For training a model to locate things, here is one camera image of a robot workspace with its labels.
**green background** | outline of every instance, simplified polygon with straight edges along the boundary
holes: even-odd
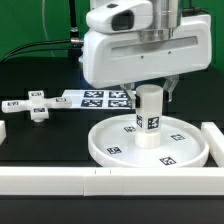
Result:
[[[8,51],[32,42],[46,40],[42,23],[42,1],[44,0],[0,0],[0,57]],[[70,20],[68,0],[45,0],[45,21],[49,40],[68,39]],[[89,0],[75,0],[79,31],[87,30],[85,15],[89,10]],[[213,61],[212,64],[224,73],[224,1],[194,0],[212,14]],[[66,53],[54,53],[66,56]],[[32,56],[51,56],[50,53],[36,53]]]

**black table surface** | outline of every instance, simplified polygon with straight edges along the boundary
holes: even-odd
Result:
[[[162,86],[165,79],[137,83]],[[198,128],[212,121],[224,129],[224,75],[209,67],[182,74],[173,101],[163,114]],[[45,97],[65,89],[90,89],[77,63],[65,58],[20,58],[0,65],[0,100]],[[0,146],[0,166],[97,167],[88,153],[88,132],[106,118],[134,110],[50,110],[43,123],[29,112],[0,113],[7,138]],[[212,158],[207,166],[216,166]],[[0,197],[0,223],[223,223],[223,197]]]

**qr-like marker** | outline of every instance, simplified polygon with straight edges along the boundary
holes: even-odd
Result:
[[[67,100],[66,100],[66,98],[57,98],[56,99],[56,102],[58,102],[58,103],[62,103],[62,102],[66,102]]]
[[[137,115],[137,125],[142,128],[142,117]]]
[[[83,100],[81,107],[102,107],[103,100]]]
[[[134,127],[125,127],[124,130],[127,132],[135,132],[136,131],[136,129]]]
[[[41,96],[41,92],[31,93],[31,96]]]
[[[34,113],[44,113],[45,112],[45,108],[35,108]]]
[[[162,158],[160,159],[160,161],[166,165],[166,166],[170,166],[170,165],[173,165],[173,164],[176,164],[177,162],[172,159],[171,157],[166,157],[166,158]]]
[[[85,98],[103,98],[103,96],[103,91],[85,91],[84,93]]]
[[[185,137],[182,136],[181,134],[171,135],[171,138],[173,138],[175,141],[183,141],[183,140],[185,140]]]
[[[108,107],[128,107],[127,100],[109,100]]]
[[[118,147],[109,148],[109,149],[107,149],[107,151],[111,155],[118,154],[118,153],[122,153],[122,151]]]
[[[7,105],[8,105],[9,107],[12,107],[12,106],[18,106],[18,105],[19,105],[19,102],[18,102],[18,101],[8,102]]]
[[[127,98],[125,92],[109,92],[110,98]]]
[[[159,127],[159,117],[148,119],[148,130],[156,129]]]

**white cylinder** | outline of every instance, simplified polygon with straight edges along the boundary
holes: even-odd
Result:
[[[140,108],[136,109],[137,130],[135,144],[140,148],[160,146],[160,126],[163,109],[163,89],[155,85],[143,85],[136,89]]]

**white circular tray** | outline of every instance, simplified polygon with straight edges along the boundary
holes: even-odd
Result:
[[[142,149],[135,145],[136,115],[104,120],[89,133],[89,152],[105,167],[201,167],[209,147],[199,129],[170,117],[161,120],[161,145]]]

